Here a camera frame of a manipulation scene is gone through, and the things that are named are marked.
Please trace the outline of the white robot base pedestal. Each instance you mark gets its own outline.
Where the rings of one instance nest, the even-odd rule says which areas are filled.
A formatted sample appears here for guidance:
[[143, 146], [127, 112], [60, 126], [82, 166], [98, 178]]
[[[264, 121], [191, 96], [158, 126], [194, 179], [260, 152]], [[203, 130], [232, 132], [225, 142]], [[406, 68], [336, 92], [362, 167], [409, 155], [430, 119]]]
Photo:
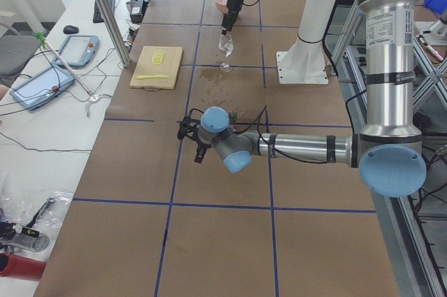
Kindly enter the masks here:
[[277, 53], [282, 85], [326, 85], [323, 41], [336, 0], [306, 0], [296, 42]]

